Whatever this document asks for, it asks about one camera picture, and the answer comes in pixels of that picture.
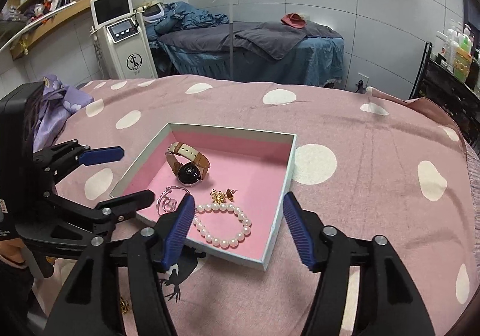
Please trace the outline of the dark grey blanket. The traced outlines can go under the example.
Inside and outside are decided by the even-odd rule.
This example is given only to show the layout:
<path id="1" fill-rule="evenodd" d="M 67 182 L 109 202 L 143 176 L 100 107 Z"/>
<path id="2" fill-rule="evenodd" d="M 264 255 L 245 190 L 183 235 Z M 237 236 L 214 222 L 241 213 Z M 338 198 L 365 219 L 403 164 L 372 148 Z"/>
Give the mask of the dark grey blanket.
<path id="1" fill-rule="evenodd" d="M 160 36 L 157 42 L 183 49 L 188 53 L 226 53 L 229 51 L 229 25 L 173 31 Z M 302 29 L 281 22 L 236 22 L 233 24 L 233 48 L 254 53 L 266 60 L 279 61 L 300 42 L 318 38 L 344 47 L 343 37 L 333 29 L 309 22 Z"/>

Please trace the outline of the gold charm cluster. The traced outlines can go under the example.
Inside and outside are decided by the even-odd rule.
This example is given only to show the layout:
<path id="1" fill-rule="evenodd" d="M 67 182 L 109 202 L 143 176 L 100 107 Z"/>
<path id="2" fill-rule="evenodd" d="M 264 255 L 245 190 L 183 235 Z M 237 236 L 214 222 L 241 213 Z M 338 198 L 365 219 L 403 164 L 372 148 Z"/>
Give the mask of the gold charm cluster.
<path id="1" fill-rule="evenodd" d="M 228 201 L 227 195 L 222 191 L 217 191 L 216 189 L 211 190 L 210 197 L 214 204 L 224 204 Z"/>

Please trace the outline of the crumpled blue duvet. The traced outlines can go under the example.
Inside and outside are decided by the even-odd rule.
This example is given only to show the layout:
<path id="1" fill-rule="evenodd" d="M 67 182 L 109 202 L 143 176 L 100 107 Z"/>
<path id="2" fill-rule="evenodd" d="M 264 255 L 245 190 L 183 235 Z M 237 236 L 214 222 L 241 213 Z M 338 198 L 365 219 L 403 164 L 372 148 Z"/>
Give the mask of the crumpled blue duvet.
<path id="1" fill-rule="evenodd" d="M 183 1 L 160 3 L 160 10 L 160 16 L 154 17 L 152 22 L 144 22 L 158 36 L 172 31 L 213 28 L 230 22 L 227 14 L 213 14 Z"/>

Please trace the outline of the blue massage bed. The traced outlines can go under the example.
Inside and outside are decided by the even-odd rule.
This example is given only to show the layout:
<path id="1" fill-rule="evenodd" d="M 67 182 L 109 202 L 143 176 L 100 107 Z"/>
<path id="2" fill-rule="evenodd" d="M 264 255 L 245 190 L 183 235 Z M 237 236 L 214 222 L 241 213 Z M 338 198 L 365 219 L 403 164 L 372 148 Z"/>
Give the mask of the blue massage bed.
<path id="1" fill-rule="evenodd" d="M 145 17 L 159 76 L 191 74 L 237 82 L 325 87 L 343 78 L 343 37 L 287 14 L 278 21 L 231 23 L 177 1 Z"/>

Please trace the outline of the black trolley rack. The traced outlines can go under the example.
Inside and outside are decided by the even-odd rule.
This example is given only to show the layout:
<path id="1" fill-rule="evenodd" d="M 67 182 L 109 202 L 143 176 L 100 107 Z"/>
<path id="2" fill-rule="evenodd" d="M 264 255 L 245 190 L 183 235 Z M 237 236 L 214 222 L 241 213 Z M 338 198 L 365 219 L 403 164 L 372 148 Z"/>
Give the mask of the black trolley rack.
<path id="1" fill-rule="evenodd" d="M 432 51 L 433 44 L 427 41 L 409 98 L 426 97 L 444 109 L 479 154 L 479 98 L 450 71 L 437 64 L 431 58 Z"/>

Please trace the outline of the red cloth on bed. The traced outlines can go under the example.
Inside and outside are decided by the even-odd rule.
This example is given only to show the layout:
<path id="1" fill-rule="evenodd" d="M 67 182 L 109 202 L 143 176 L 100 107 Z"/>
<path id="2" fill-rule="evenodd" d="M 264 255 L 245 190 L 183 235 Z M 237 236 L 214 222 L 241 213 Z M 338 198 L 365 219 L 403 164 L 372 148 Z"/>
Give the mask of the red cloth on bed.
<path id="1" fill-rule="evenodd" d="M 307 20 L 300 14 L 289 13 L 281 18 L 281 22 L 292 28 L 302 29 L 307 25 Z"/>

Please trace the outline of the green bottle on trolley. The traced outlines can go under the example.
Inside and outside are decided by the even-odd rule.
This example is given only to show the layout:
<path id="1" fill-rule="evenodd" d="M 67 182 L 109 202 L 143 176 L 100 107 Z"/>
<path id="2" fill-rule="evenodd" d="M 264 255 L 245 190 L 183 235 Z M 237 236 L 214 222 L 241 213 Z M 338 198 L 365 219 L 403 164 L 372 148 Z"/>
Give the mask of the green bottle on trolley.
<path id="1" fill-rule="evenodd" d="M 464 30 L 460 36 L 460 48 L 467 52 L 468 54 L 471 53 L 473 41 L 471 39 L 471 30 L 468 24 L 465 24 Z"/>

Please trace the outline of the gold heart earring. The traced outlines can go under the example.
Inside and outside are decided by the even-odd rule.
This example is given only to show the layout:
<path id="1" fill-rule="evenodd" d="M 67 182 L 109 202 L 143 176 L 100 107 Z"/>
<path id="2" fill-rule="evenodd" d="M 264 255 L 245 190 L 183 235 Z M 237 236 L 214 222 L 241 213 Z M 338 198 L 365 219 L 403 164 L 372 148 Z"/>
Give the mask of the gold heart earring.
<path id="1" fill-rule="evenodd" d="M 225 196 L 226 198 L 230 201 L 230 202 L 233 202 L 234 201 L 234 194 L 237 192 L 236 189 L 231 189 L 231 188 L 228 188 L 226 191 L 225 191 Z"/>

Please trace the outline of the white beauty machine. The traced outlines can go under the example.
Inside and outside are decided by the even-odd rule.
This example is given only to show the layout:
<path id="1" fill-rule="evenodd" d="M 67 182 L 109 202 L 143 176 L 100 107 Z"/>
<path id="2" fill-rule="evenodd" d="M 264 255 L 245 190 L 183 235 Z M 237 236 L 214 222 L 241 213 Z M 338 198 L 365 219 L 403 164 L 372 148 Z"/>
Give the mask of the white beauty machine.
<path id="1" fill-rule="evenodd" d="M 156 78 L 143 14 L 132 0 L 91 0 L 90 10 L 90 36 L 103 78 Z"/>

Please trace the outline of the silver bangle with charm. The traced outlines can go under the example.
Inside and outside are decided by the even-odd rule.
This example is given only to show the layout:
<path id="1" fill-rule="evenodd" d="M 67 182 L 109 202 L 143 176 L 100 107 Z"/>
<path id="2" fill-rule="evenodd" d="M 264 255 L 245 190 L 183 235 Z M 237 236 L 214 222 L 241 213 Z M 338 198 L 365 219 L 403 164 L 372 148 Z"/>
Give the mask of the silver bangle with charm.
<path id="1" fill-rule="evenodd" d="M 169 186 L 163 190 L 155 201 L 155 209 L 159 216 L 166 213 L 172 213 L 176 210 L 179 201 L 174 195 L 178 195 L 180 192 L 184 192 L 188 195 L 191 193 L 186 187 L 178 185 Z"/>

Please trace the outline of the mint box pink lining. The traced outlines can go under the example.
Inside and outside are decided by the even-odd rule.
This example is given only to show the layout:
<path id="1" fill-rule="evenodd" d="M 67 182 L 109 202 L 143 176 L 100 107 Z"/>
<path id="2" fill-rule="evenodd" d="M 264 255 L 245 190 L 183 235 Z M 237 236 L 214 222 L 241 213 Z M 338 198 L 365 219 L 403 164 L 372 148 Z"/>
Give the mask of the mint box pink lining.
<path id="1" fill-rule="evenodd" d="M 112 197 L 150 190 L 155 195 L 171 187 L 172 197 L 185 194 L 168 165 L 166 152 L 181 142 L 203 153 L 211 164 L 206 178 L 188 192 L 196 204 L 210 204 L 212 190 L 234 190 L 233 205 L 252 220 L 251 234 L 236 248 L 216 248 L 191 228 L 185 239 L 189 247 L 233 263 L 267 270 L 281 225 L 282 200 L 290 188 L 294 170 L 294 134 L 168 123 L 143 148 L 113 187 Z"/>

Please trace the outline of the purple floral cloth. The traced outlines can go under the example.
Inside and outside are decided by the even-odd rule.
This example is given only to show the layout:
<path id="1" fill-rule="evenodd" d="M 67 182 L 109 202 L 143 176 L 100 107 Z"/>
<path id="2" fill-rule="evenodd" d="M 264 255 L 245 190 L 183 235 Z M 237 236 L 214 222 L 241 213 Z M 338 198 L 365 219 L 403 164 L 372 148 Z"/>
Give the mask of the purple floral cloth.
<path id="1" fill-rule="evenodd" d="M 44 76 L 43 82 L 44 90 L 34 130 L 34 152 L 52 146 L 66 121 L 94 101 L 91 95 L 63 84 L 55 75 Z"/>

